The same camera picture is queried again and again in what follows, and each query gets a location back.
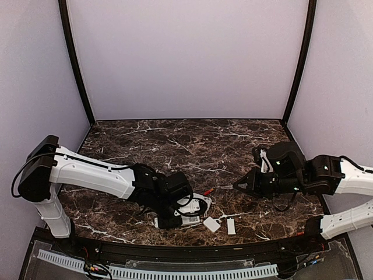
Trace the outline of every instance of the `perforated rail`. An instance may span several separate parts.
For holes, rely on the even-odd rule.
[[[84,273],[84,261],[82,260],[66,257],[42,249],[39,250],[37,258],[72,271]],[[113,279],[133,280],[245,280],[278,275],[276,264],[265,265],[262,267],[210,272],[147,271],[116,267],[113,265],[109,267],[109,270]]]

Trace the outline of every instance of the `dark marble surface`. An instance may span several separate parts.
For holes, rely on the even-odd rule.
[[[158,172],[182,170],[194,192],[210,188],[209,216],[220,219],[211,233],[202,224],[174,230],[153,226],[153,213],[112,195],[63,186],[59,199],[73,218],[79,236],[106,241],[167,246],[212,246],[261,242],[295,236],[305,221],[322,214],[314,196],[298,195],[287,212],[272,202],[232,189],[232,183],[254,166],[251,149],[288,141],[275,120],[148,120],[100,121],[90,131],[80,153],[124,165],[145,163]],[[285,199],[277,199],[285,205]],[[236,235],[227,234],[226,216],[235,220]]]

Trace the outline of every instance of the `black post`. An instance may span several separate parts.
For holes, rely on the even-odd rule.
[[[302,41],[301,51],[299,54],[298,65],[297,65],[297,69],[295,70],[293,85],[291,86],[290,95],[289,95],[289,99],[286,104],[285,113],[282,118],[285,125],[287,125],[287,122],[289,121],[291,111],[294,107],[295,98],[297,97],[299,85],[301,83],[305,60],[307,58],[309,42],[311,40],[312,27],[314,25],[316,3],[317,3],[317,0],[309,0],[309,3],[308,3],[307,19],[306,19],[305,27],[304,27],[303,41]]]
[[[76,56],[74,41],[72,38],[71,26],[69,21],[68,7],[66,0],[58,0],[59,13],[61,15],[62,28],[64,29],[66,46],[68,48],[68,53],[70,57],[71,67],[74,73],[76,85],[78,86],[78,91],[80,98],[83,103],[84,110],[86,112],[88,121],[90,125],[93,125],[96,121],[93,116],[91,105],[89,104],[88,95],[86,88],[83,83],[82,73],[80,73],[78,57]]]

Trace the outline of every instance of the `white arm segment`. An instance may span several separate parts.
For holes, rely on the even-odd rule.
[[[338,194],[365,194],[373,196],[373,174],[357,169],[347,160],[340,162],[342,173],[346,175],[341,179],[336,193]],[[363,205],[334,215],[325,215],[321,219],[320,227],[322,237],[331,239],[344,232],[359,229],[373,224],[373,199]]]
[[[331,239],[351,230],[373,224],[373,199],[367,203],[321,219],[321,236]]]
[[[135,187],[132,186],[132,182],[135,181],[135,175],[132,169],[111,170],[113,167],[121,166],[81,156],[64,147],[58,148],[56,152],[85,159],[90,162],[96,162],[107,166],[107,169],[55,155],[54,159],[57,161],[57,166],[52,168],[49,179],[52,183],[72,184],[91,190],[103,191],[125,200],[128,199],[135,189]],[[58,200],[53,186],[50,189],[50,193],[51,198],[49,200],[45,199],[41,202],[34,203],[34,205],[41,219],[47,223],[52,235],[56,238],[67,238],[71,233],[70,219],[67,217]]]
[[[367,173],[357,169],[347,160],[342,159],[340,162],[341,172],[346,175],[341,179],[337,194],[365,194],[373,196],[373,174]],[[362,166],[365,169],[372,169],[371,167]]]

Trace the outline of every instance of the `red object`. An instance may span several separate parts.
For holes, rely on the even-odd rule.
[[[212,193],[213,191],[214,191],[214,189],[211,188],[211,189],[209,189],[207,192],[205,192],[203,195],[204,195],[204,196],[207,196],[207,195],[209,195],[210,193]]]

